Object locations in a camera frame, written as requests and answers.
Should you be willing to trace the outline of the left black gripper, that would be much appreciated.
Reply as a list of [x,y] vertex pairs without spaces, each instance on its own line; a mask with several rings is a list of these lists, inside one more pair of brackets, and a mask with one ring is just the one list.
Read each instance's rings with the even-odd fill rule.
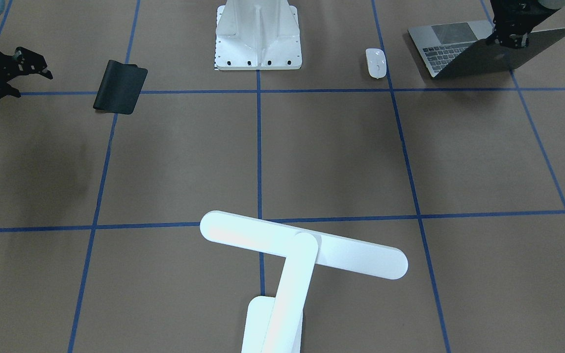
[[531,23],[532,2],[530,0],[493,0],[494,29],[491,43],[510,49],[522,49],[529,46],[528,25]]

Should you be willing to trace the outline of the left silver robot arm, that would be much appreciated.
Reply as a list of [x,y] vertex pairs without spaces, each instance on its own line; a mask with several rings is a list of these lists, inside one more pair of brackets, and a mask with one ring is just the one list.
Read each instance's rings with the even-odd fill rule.
[[493,32],[487,45],[510,49],[529,46],[532,29],[565,6],[565,0],[491,0]]

